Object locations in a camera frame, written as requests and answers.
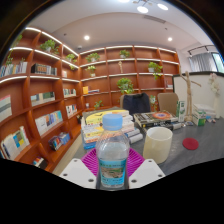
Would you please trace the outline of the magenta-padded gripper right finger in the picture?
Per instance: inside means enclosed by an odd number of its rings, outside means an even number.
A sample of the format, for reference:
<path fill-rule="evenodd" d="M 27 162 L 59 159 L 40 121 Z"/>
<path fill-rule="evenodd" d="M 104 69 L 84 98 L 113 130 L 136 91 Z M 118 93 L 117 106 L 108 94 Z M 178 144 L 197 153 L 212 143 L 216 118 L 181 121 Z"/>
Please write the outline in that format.
<path fill-rule="evenodd" d="M 127 174 L 130 189 L 146 186 L 165 176 L 153 159 L 144 159 L 134 149 L 129 151 Z"/>

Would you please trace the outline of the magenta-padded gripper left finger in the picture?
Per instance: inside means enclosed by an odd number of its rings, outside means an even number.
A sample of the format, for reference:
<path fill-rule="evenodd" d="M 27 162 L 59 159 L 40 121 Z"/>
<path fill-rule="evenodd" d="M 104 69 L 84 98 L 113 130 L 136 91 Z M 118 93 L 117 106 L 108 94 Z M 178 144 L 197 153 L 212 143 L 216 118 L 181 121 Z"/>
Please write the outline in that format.
<path fill-rule="evenodd" d="M 98 161 L 96 150 L 89 150 L 81 158 L 73 158 L 60 174 L 60 177 L 80 187 L 95 189 Z"/>

